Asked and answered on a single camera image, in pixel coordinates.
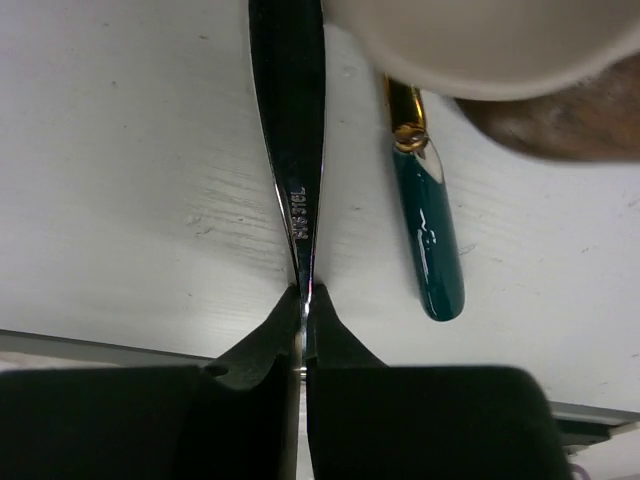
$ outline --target white wooden surface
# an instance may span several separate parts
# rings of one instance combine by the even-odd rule
[[[0,3],[0,329],[216,356],[287,284],[238,0]],[[427,95],[467,288],[418,303],[375,78],[328,27],[318,276],[392,364],[500,363],[640,410],[640,167],[558,166]]]

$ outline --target white mug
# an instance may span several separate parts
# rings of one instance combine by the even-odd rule
[[[325,0],[378,68],[476,100],[560,90],[640,49],[640,0]]]

